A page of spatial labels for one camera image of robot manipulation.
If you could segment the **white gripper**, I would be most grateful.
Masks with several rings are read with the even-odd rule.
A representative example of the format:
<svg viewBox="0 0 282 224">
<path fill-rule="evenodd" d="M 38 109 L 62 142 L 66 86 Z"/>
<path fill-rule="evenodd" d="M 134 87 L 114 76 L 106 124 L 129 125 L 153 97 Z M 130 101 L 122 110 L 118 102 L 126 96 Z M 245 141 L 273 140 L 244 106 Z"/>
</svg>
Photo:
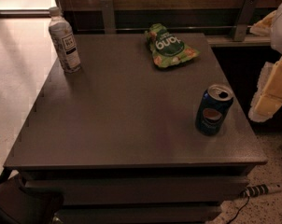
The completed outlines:
<svg viewBox="0 0 282 224">
<path fill-rule="evenodd" d="M 270 35 L 271 48 L 282 54 L 282 3 L 276 11 L 254 23 L 249 32 L 253 35 Z M 257 88 L 250 104 L 248 117 L 255 122 L 265 122 L 282 106 L 282 57 L 276 63 L 265 63 L 261 69 Z"/>
</svg>

